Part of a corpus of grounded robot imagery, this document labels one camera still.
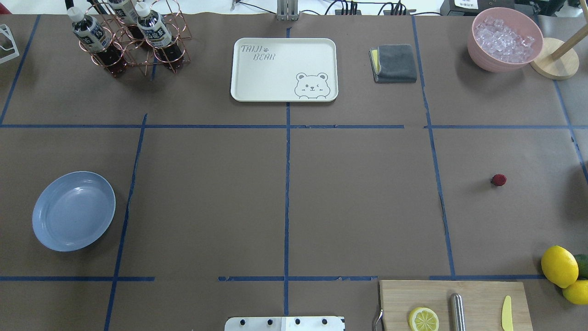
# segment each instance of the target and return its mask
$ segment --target white bottle cap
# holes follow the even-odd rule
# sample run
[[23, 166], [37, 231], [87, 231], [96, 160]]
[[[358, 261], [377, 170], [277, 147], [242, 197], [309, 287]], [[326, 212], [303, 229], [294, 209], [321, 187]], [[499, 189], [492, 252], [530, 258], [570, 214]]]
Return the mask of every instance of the white bottle cap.
[[83, 11], [78, 7], [72, 7], [68, 9], [68, 16], [74, 22], [83, 20]]
[[151, 9], [149, 9], [149, 5], [144, 2], [137, 2], [137, 4], [135, 5], [135, 10], [137, 11], [137, 14], [141, 17], [147, 17], [151, 12]]

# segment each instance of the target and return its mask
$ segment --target yellow knife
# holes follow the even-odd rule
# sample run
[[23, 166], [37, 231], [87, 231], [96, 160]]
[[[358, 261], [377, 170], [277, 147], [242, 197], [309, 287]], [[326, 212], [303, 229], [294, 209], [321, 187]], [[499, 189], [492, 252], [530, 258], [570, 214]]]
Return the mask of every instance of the yellow knife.
[[502, 304], [502, 328], [505, 331], [513, 331], [513, 312], [510, 305], [510, 296], [505, 297]]

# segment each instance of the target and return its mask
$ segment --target blue plate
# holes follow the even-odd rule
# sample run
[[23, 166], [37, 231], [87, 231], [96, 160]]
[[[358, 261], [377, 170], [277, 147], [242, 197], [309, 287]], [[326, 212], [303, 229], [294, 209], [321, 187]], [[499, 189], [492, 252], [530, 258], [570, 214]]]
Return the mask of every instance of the blue plate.
[[104, 177], [77, 171], [57, 178], [33, 210], [33, 231], [47, 248], [73, 251], [90, 245], [108, 229], [116, 200]]

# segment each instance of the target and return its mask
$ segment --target silver knife handle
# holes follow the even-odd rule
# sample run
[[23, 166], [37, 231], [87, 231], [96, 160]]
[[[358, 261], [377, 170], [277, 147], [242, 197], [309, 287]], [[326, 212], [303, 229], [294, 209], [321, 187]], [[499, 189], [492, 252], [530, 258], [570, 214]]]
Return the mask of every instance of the silver knife handle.
[[454, 293], [449, 299], [451, 302], [451, 311], [453, 316], [453, 330], [466, 331], [466, 318], [463, 314], [463, 299], [462, 296]]

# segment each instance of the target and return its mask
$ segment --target lemon slice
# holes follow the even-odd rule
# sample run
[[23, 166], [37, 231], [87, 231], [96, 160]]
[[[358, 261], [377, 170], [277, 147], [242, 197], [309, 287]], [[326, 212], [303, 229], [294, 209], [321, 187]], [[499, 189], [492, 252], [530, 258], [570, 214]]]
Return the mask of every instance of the lemon slice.
[[439, 329], [439, 318], [429, 308], [418, 307], [410, 312], [408, 325], [412, 331], [437, 331]]

